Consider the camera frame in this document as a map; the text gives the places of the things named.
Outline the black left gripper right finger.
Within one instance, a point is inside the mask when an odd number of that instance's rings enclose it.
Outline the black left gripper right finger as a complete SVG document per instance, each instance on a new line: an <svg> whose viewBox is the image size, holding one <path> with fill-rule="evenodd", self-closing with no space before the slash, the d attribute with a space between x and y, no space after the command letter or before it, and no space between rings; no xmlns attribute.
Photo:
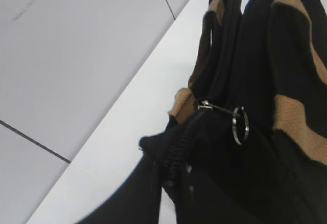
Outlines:
<svg viewBox="0 0 327 224"><path fill-rule="evenodd" d="M326 223L326 166L222 167L208 175L174 163L173 202L178 223Z"/></svg>

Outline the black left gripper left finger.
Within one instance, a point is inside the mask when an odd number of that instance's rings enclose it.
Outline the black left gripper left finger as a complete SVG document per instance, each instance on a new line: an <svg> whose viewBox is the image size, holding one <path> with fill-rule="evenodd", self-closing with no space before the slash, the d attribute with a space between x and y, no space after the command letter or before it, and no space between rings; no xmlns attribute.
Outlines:
<svg viewBox="0 0 327 224"><path fill-rule="evenodd" d="M79 223L158 223L160 167L146 154L110 198Z"/></svg>

